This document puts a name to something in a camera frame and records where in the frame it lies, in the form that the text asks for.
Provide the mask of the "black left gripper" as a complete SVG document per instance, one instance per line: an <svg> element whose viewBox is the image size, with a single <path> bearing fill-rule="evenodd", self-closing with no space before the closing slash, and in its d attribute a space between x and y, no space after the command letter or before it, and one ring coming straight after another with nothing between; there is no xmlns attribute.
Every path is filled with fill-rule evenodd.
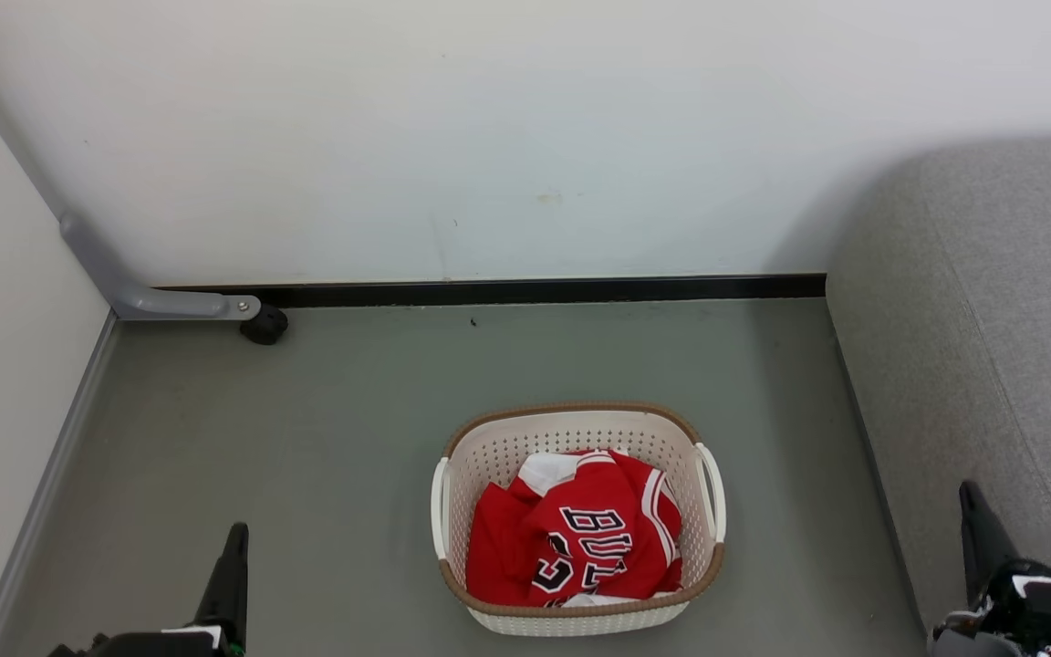
<svg viewBox="0 0 1051 657"><path fill-rule="evenodd" d="M193 624L164 631L97 633L91 645L59 644L55 656L245 656L249 609L249 527L231 525Z"/></svg>

